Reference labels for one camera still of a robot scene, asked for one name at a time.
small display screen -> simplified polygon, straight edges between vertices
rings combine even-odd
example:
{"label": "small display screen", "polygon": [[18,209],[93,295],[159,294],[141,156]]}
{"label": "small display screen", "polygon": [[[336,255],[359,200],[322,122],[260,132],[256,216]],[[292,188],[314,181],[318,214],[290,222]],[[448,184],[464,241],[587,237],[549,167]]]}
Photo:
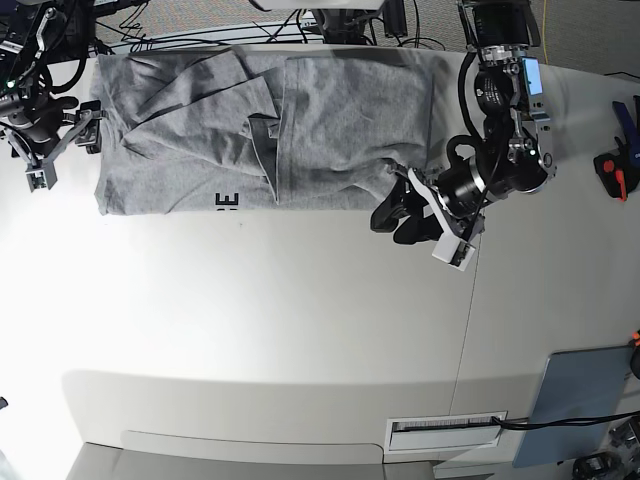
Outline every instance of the small display screen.
{"label": "small display screen", "polygon": [[535,58],[525,58],[524,68],[527,74],[527,89],[529,90],[529,95],[540,95],[542,93],[542,81],[540,80],[538,60]]}

table surface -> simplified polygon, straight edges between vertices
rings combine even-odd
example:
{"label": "table surface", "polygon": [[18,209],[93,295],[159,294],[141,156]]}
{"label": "table surface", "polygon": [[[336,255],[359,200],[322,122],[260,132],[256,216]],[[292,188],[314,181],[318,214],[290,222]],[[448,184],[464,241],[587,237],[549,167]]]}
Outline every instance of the table surface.
{"label": "table surface", "polygon": [[[436,78],[435,160],[464,130],[455,88],[462,55],[419,54]],[[93,66],[72,92],[80,99],[89,98]],[[52,69],[56,83],[74,71],[74,63]],[[631,106],[640,86],[541,73],[558,176],[538,195],[488,209],[464,273],[432,258],[432,245],[400,247],[370,233],[366,212],[102,217],[98,156],[71,147],[56,162],[55,188],[30,194],[23,164],[3,144],[0,393],[11,405],[0,414],[0,450],[24,478],[65,477],[82,440],[61,378],[76,370],[418,385],[419,415],[527,415],[549,354],[622,344],[639,327],[640,196],[610,199],[592,159],[620,134],[611,101]],[[631,395],[621,409],[638,403]],[[507,435],[495,449],[440,455],[439,468],[509,462],[519,434]]]}

black cable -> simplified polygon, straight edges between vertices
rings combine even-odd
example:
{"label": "black cable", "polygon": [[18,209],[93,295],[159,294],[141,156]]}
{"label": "black cable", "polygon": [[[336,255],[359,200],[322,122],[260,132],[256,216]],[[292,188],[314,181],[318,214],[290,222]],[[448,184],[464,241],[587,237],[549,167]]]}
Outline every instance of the black cable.
{"label": "black cable", "polygon": [[[379,17],[372,18],[371,20],[378,20],[380,23],[382,23],[382,25],[384,25],[385,27],[387,26],[386,22],[385,22],[383,19],[379,18]],[[400,46],[400,45],[401,45],[401,43],[402,43],[402,40],[400,40],[400,37],[398,37],[398,36],[394,33],[394,34],[393,34],[393,38],[395,38],[395,39],[396,39],[396,41],[398,42],[398,46]]]}
{"label": "black cable", "polygon": [[267,35],[269,35],[269,40],[274,40],[276,43],[278,42],[278,40],[276,39],[276,37],[273,36],[273,34],[269,33],[269,31],[264,28],[261,25],[258,25],[256,22],[251,22],[253,23],[256,27],[258,27],[260,30],[262,30],[264,33],[266,33]]}
{"label": "black cable", "polygon": [[[114,31],[116,33],[124,33],[121,30],[118,30],[117,28],[113,28],[110,27],[109,25],[106,25],[98,20],[96,20],[96,24]],[[206,44],[206,45],[228,45],[228,43],[224,43],[223,41],[218,41],[218,40],[207,40],[204,38],[193,38],[193,37],[172,37],[172,38],[162,38],[162,39],[154,39],[154,38],[142,38],[142,37],[135,37],[133,35],[130,34],[125,34],[126,38],[123,40],[123,42],[125,44],[129,44],[129,45],[137,45],[137,44],[142,44],[142,45],[156,45],[156,44],[163,44],[163,43],[173,43],[173,42],[190,42],[190,41],[196,41],[198,43],[202,43],[202,44]]]}
{"label": "black cable", "polygon": [[465,127],[471,134],[471,136],[477,141],[482,141],[482,137],[476,130],[473,121],[471,120],[471,114],[469,113],[469,106],[467,105],[467,95],[465,92],[465,83],[467,80],[467,72],[469,71],[469,67],[476,58],[476,54],[474,52],[467,52],[462,61],[462,66],[460,67],[460,73],[458,74],[458,101],[460,103],[460,111],[462,113],[462,120],[464,121]]}
{"label": "black cable", "polygon": [[638,75],[633,75],[629,72],[612,72],[612,73],[605,73],[604,76],[605,77],[611,77],[614,75],[626,75],[627,77],[631,77],[631,78],[636,78],[638,80],[640,80],[640,77]]}
{"label": "black cable", "polygon": [[414,46],[418,48],[420,45],[420,11],[418,10],[418,2],[413,0],[413,7],[416,11],[416,37]]}
{"label": "black cable", "polygon": [[298,13],[297,10],[294,10],[293,12],[291,12],[291,15],[289,15],[287,17],[287,19],[284,21],[284,23],[282,25],[280,25],[280,28],[278,30],[276,30],[276,33],[273,34],[273,38],[275,40],[275,38],[278,36],[278,34],[287,26],[289,25],[289,22],[291,21],[291,19],[296,15],[296,13]]}
{"label": "black cable", "polygon": [[75,87],[76,84],[82,78],[84,69],[87,66],[87,57],[89,56],[89,42],[90,42],[89,31],[91,28],[91,24],[89,22],[87,11],[83,6],[80,6],[80,13],[82,14],[81,15],[82,18],[80,19],[82,23],[82,39],[81,39],[82,43],[79,50],[80,61],[78,62],[78,68],[76,69],[76,73],[73,75],[73,77],[71,77],[71,79],[67,83],[59,86],[54,85],[51,87],[51,93],[53,93],[54,95],[59,95],[61,93],[68,92],[73,87]]}
{"label": "black cable", "polygon": [[131,15],[129,15],[122,22],[120,22],[120,24],[118,25],[118,28],[124,32],[127,32],[127,34],[131,34],[132,32],[135,31],[135,33],[133,34],[134,36],[145,38],[146,34],[140,35],[144,27],[142,26],[142,23],[137,22],[136,20],[140,18],[140,16],[144,13],[144,11],[147,9],[148,6],[149,6],[148,1],[138,5],[136,9],[133,11],[133,13],[131,13]]}
{"label": "black cable", "polygon": [[416,38],[408,38],[406,40],[403,40],[402,42],[400,42],[400,46],[404,47],[407,43],[409,42],[413,42],[414,40],[427,40],[433,43],[437,43],[438,45],[440,45],[442,47],[443,51],[447,50],[447,47],[445,47],[444,43],[442,43],[439,40],[436,40],[435,38],[431,38],[431,37],[416,37]]}
{"label": "black cable", "polygon": [[380,14],[382,13],[382,9],[383,9],[385,3],[386,3],[386,0],[384,2],[382,2],[382,5],[380,5],[380,8],[378,10],[376,10],[375,12],[373,12],[373,13],[365,13],[364,15],[360,15],[359,17],[354,18],[350,22],[345,23],[344,26],[345,27],[353,27],[354,25],[358,25],[360,22],[366,22],[367,20],[374,20],[376,18],[381,20]]}
{"label": "black cable", "polygon": [[625,418],[635,417],[637,415],[640,415],[640,410],[636,410],[635,412],[621,413],[618,415],[608,415],[604,417],[565,418],[548,423],[510,423],[504,420],[500,420],[496,417],[492,417],[491,421],[495,425],[499,425],[505,430],[528,431],[540,430],[541,428],[548,427],[590,427],[593,425],[615,422],[616,420],[624,420]]}
{"label": "black cable", "polygon": [[373,28],[373,20],[369,19],[369,31],[371,32],[371,41],[374,45],[378,45],[378,39],[376,38],[376,29]]}
{"label": "black cable", "polygon": [[302,17],[302,9],[298,10],[298,14],[296,15],[296,25],[298,26],[298,30],[300,30],[300,34],[302,35],[304,43],[309,43],[309,40],[307,40],[307,36],[304,33],[304,30],[302,30],[302,24],[300,23],[301,17]]}
{"label": "black cable", "polygon": [[464,232],[462,232],[462,239],[465,242],[468,242],[471,239],[471,235],[473,234],[473,229],[476,226],[478,217],[480,216],[480,211],[484,207],[484,201],[487,199],[487,195],[489,194],[489,189],[493,185],[493,181],[496,177],[496,172],[498,171],[498,166],[500,165],[502,157],[504,156],[504,151],[505,151],[505,148],[508,146],[508,142],[509,142],[509,139],[507,137],[506,141],[503,140],[500,143],[499,150],[498,150],[498,158],[496,159],[496,163],[493,166],[493,170],[491,171],[491,176],[489,177],[489,181],[484,186],[484,189],[480,194],[478,206],[476,207],[476,211],[473,212],[473,217],[471,217],[471,221],[469,222],[469,225],[467,225],[467,228],[465,228]]}

gray t-shirt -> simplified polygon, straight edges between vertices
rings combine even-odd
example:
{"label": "gray t-shirt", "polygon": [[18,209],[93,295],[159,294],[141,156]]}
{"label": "gray t-shirt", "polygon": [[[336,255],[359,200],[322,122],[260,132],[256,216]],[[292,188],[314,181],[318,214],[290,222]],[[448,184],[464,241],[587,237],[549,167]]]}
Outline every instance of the gray t-shirt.
{"label": "gray t-shirt", "polygon": [[373,210],[424,167],[432,79],[376,61],[163,53],[99,58],[103,214]]}

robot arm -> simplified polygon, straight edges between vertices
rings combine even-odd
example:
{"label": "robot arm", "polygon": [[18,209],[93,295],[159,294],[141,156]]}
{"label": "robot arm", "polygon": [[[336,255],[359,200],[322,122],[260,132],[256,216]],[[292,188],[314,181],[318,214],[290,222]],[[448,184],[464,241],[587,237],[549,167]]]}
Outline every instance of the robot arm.
{"label": "robot arm", "polygon": [[[435,240],[433,256],[464,270],[475,251],[471,241],[484,229],[481,210],[513,191],[540,191],[555,176],[556,165],[538,62],[527,57],[529,47],[540,43],[529,0],[461,0],[458,9],[468,43],[458,96],[469,135],[449,140],[446,171],[400,172],[399,187],[374,212],[371,229],[395,231],[400,244]],[[467,71],[476,58],[474,90],[486,115],[483,136],[465,97]],[[462,145],[474,155],[458,155]],[[411,218],[398,228],[404,217]]]}
{"label": "robot arm", "polygon": [[[80,80],[96,17],[141,3],[112,0],[98,6],[90,0],[20,0],[0,43],[0,126],[13,156],[27,164],[31,191],[50,189],[57,181],[55,159],[75,141],[89,153],[100,151],[99,102],[80,105],[60,96]],[[79,60],[64,85],[53,85],[48,65]],[[70,130],[60,138],[63,126]]]}

